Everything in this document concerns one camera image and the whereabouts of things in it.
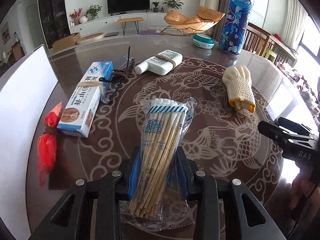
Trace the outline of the person's right hand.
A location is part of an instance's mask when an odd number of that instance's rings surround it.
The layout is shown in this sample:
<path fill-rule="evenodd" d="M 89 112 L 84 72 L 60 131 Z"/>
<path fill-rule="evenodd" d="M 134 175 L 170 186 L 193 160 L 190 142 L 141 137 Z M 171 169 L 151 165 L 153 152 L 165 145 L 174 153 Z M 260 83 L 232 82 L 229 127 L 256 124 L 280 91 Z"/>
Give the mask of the person's right hand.
<path fill-rule="evenodd" d="M 289 205 L 291 210 L 298 205 L 298 202 L 302 196 L 307 197 L 315 187 L 315 184 L 309 181 L 309 177 L 309 174 L 300 171 L 293 180 L 290 191 L 291 202 Z"/>

